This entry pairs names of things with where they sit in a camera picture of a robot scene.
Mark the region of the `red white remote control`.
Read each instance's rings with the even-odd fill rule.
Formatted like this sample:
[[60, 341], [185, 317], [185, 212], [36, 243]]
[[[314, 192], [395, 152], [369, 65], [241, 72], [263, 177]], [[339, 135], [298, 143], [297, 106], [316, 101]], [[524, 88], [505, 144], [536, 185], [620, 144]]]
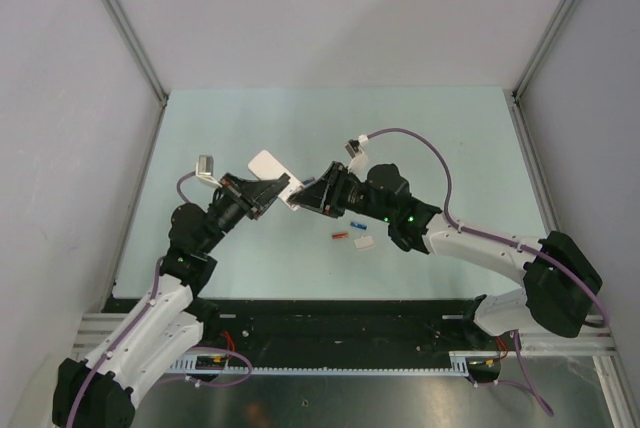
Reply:
[[278, 198], [291, 210], [297, 211], [299, 206], [290, 201], [290, 197], [303, 188], [302, 182], [278, 161], [269, 151], [262, 150], [248, 163], [249, 171], [259, 180], [277, 180], [282, 175], [288, 177], [288, 185], [280, 192]]

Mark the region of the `blue battery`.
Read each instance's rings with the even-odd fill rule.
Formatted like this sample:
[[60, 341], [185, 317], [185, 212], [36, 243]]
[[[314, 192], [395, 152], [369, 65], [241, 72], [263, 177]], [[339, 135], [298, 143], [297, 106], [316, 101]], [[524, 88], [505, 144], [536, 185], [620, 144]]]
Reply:
[[349, 223], [349, 226], [352, 227], [352, 228], [358, 229], [358, 230], [363, 230], [363, 231], [368, 229], [367, 225], [365, 225], [363, 223], [355, 222], [355, 221], [351, 221]]

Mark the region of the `white battery cover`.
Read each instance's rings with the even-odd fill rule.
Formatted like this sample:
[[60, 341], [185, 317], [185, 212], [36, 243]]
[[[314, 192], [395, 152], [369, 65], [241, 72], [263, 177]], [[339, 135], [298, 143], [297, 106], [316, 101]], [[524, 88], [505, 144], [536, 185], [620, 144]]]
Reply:
[[354, 239], [354, 246], [357, 250], [368, 250], [375, 246], [375, 241], [372, 236], [361, 236]]

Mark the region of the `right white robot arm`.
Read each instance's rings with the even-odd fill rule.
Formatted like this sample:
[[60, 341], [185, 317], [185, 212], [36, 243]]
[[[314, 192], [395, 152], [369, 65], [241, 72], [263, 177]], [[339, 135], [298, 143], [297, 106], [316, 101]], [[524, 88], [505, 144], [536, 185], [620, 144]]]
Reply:
[[602, 279], [575, 241], [552, 231], [545, 238], [483, 232], [454, 220], [410, 192], [394, 164], [371, 168], [365, 180], [338, 162], [289, 202], [339, 218], [351, 211], [386, 223], [389, 238], [403, 251], [453, 257], [517, 284], [499, 296], [482, 295], [461, 324], [463, 341], [484, 349], [498, 335], [539, 326], [575, 338], [587, 321]]

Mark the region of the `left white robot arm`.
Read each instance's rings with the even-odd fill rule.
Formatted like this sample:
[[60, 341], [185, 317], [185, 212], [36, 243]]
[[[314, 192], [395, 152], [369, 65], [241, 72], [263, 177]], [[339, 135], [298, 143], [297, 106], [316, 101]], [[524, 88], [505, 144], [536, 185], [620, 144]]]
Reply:
[[148, 291], [82, 360], [59, 365], [55, 426], [130, 426], [145, 395], [178, 358], [219, 340], [216, 307], [199, 296], [217, 265], [210, 253], [243, 218], [258, 219], [286, 195], [291, 180], [287, 173], [266, 180], [225, 174], [207, 208], [183, 202], [173, 211], [169, 247]]

